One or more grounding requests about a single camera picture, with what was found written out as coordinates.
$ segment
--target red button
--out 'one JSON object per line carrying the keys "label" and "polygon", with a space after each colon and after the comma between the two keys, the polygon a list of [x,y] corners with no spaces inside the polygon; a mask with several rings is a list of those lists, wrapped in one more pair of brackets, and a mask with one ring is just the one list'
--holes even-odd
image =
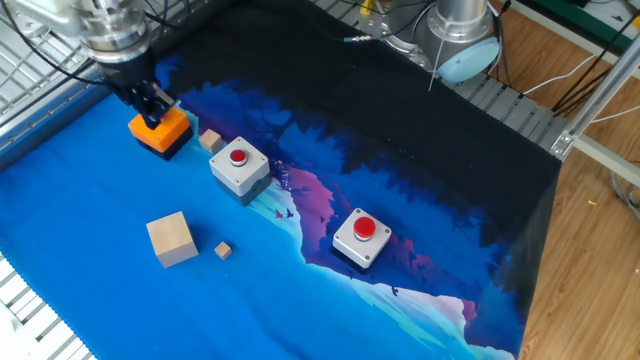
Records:
{"label": "red button", "polygon": [[233,150],[229,157],[234,166],[242,166],[247,162],[247,154],[242,150]]}
{"label": "red button", "polygon": [[369,240],[376,232],[376,223],[368,217],[361,217],[353,223],[353,232],[359,240]]}

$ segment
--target wooden panel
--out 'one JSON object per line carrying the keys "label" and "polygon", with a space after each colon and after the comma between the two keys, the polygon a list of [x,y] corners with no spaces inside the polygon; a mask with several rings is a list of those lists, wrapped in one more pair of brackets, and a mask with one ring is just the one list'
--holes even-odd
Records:
{"label": "wooden panel", "polygon": [[[503,22],[517,91],[567,74],[591,55],[515,11],[505,13]],[[609,66],[598,64],[587,80]],[[582,71],[530,96],[551,108]],[[640,93],[640,81],[631,79],[621,92],[628,95],[616,95],[600,116],[640,104],[631,96]],[[587,135],[631,161],[640,161],[639,114],[591,125]],[[521,360],[640,359],[638,239],[640,221],[616,198],[608,170],[572,151],[557,188]]]}

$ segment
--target blue mat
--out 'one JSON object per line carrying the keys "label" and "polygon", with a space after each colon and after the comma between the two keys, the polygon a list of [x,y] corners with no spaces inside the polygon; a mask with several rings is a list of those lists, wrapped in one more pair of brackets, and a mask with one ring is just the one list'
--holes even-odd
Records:
{"label": "blue mat", "polygon": [[[238,103],[232,99],[240,95],[228,90],[221,86],[199,95],[220,109]],[[197,96],[186,98],[205,104]],[[295,116],[269,109],[274,104],[262,104],[271,121]],[[424,273],[437,292],[477,289],[479,303],[495,304],[491,316],[513,319],[513,327],[499,324],[503,334],[522,332],[513,306],[509,310],[511,295],[488,276],[494,249],[482,250],[476,236],[475,245],[466,245],[472,254],[466,268],[447,255],[456,242],[468,240],[451,231],[446,209],[434,208],[428,192],[424,201],[409,202],[390,173],[363,168],[342,175],[340,151],[331,153],[335,140],[309,143],[320,128],[303,134],[294,126],[282,137],[283,151],[296,153],[302,168],[309,168],[309,160],[326,163],[315,162],[314,174],[272,158],[280,180],[293,186],[274,181],[242,208],[216,185],[197,138],[164,162],[129,134],[125,123],[134,115],[110,97],[0,174],[0,251],[98,358],[512,357],[467,344],[465,323],[477,316],[471,301],[433,297],[412,285],[414,275]],[[232,111],[227,116],[230,124],[242,123]],[[325,156],[312,155],[317,151]],[[341,179],[342,189],[331,189],[337,187],[331,178]],[[378,188],[379,197],[370,198],[369,186]],[[321,224],[339,226],[348,204],[371,211],[400,236],[366,277],[328,254],[321,245],[324,230],[314,235]],[[434,223],[443,226],[411,227],[403,224],[406,216],[385,216],[407,207],[422,209],[418,218],[439,217]],[[287,210],[291,218],[277,216]],[[176,211],[184,212],[200,255],[164,269],[145,224]],[[317,224],[305,225],[312,217]],[[413,247],[404,238],[408,234],[424,241],[423,251],[432,251],[439,264],[421,254],[413,265],[395,264],[394,254]],[[438,244],[445,235],[450,243]],[[435,242],[427,244],[429,238]],[[214,252],[220,241],[233,248],[226,261]],[[445,277],[446,270],[451,274]]]}

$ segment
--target wooden cube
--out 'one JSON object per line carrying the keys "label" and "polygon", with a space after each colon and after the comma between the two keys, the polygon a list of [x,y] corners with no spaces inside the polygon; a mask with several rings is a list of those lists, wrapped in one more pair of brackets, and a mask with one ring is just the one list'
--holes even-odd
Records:
{"label": "wooden cube", "polygon": [[147,224],[153,250],[165,268],[198,255],[182,211]]}
{"label": "wooden cube", "polygon": [[218,254],[222,260],[225,260],[231,255],[231,248],[223,241],[216,247],[216,254]]}
{"label": "wooden cube", "polygon": [[222,147],[223,141],[220,135],[215,131],[207,129],[207,131],[200,136],[200,146],[208,152],[215,154]]}

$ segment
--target blue fabric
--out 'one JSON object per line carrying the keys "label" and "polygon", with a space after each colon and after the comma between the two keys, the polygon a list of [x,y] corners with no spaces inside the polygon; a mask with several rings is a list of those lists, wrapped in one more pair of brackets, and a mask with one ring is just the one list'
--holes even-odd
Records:
{"label": "blue fabric", "polygon": [[[424,99],[453,104],[448,108],[467,114],[478,134],[473,142],[451,137],[450,122],[441,121],[434,106],[423,135],[430,136],[429,144],[456,140],[453,150],[470,156],[460,162],[452,149],[395,151],[346,125],[361,119],[360,110],[338,115],[356,103],[369,105],[371,94],[357,97],[361,91],[347,85],[366,87],[365,80],[386,74],[386,66],[395,69],[383,77],[414,84],[403,94],[420,101],[403,103],[400,86],[375,87],[378,96],[393,101],[363,105],[366,121],[396,127],[415,118],[422,124],[426,120],[415,114],[426,112],[416,106],[428,101],[414,90],[424,87],[418,80],[426,74],[382,45],[357,49],[384,57],[339,52],[351,48],[318,51],[319,41],[283,25],[287,36],[305,38],[301,47],[291,47],[267,30],[287,19],[306,24],[304,18],[278,9],[274,14],[282,18],[272,21],[269,14],[254,16],[250,2],[238,6],[158,67],[158,78],[176,90],[190,116],[194,138],[165,162],[129,133],[134,111],[107,98],[0,173],[0,252],[100,359],[516,358],[532,296],[527,284],[535,283],[537,267],[531,264],[539,260],[531,244],[542,244],[546,234],[536,226],[522,241],[528,221],[523,214],[531,204],[518,199],[539,194],[523,194],[521,184],[535,183],[535,166],[547,163],[527,163],[529,172],[515,165],[543,151],[531,150],[526,139],[479,116],[439,84],[439,97]],[[260,23],[256,19],[268,26],[247,30]],[[218,26],[225,31],[216,32]],[[227,36],[233,41],[226,42]],[[285,48],[274,51],[268,41]],[[231,48],[217,52],[225,44]],[[203,49],[214,55],[203,55]],[[245,56],[239,49],[265,53]],[[384,71],[353,65],[382,58]],[[212,66],[211,59],[219,63]],[[301,64],[312,70],[281,75]],[[367,77],[349,77],[352,72]],[[258,75],[270,84],[269,96],[248,81]],[[327,84],[314,86],[313,77]],[[295,106],[291,99],[283,105],[296,96]],[[404,115],[391,116],[396,111]],[[197,134],[206,129],[225,141],[243,136],[270,158],[273,183],[250,206],[241,207],[216,184],[211,155],[198,144]],[[404,135],[384,129],[394,139],[416,132],[413,126],[403,127]],[[502,143],[512,144],[513,152],[491,150]],[[448,170],[432,173],[414,155]],[[518,192],[493,184],[494,178],[514,179]],[[484,188],[470,191],[475,187],[461,184]],[[508,198],[527,211],[510,201],[489,202],[503,205],[496,207],[478,198]],[[329,251],[333,233],[356,207],[393,231],[367,274]],[[145,224],[177,211],[184,213],[200,254],[164,269]],[[498,233],[491,231],[496,223],[513,226]],[[224,261],[214,251],[221,241],[233,249]]]}

